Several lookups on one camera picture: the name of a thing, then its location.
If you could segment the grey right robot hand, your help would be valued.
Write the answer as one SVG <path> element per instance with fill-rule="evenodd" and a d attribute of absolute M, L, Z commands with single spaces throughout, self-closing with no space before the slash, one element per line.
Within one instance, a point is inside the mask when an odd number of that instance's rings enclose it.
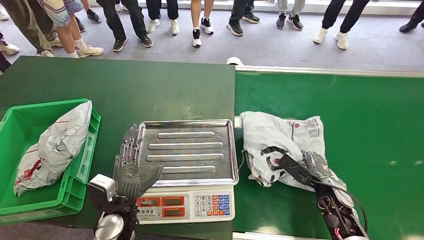
<path fill-rule="evenodd" d="M 312 175 L 314 180 L 330 179 L 332 171 L 327 160 L 315 151 L 303 151 L 302 165 Z"/>

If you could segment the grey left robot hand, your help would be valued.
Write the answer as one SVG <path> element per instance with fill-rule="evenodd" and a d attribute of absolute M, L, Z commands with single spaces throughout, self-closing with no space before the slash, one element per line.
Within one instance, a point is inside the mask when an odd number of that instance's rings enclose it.
<path fill-rule="evenodd" d="M 142 143 L 139 128 L 138 124 L 133 124 L 125 133 L 113 170 L 117 194 L 129 199 L 141 197 L 161 178 L 164 168 L 139 162 Z"/>

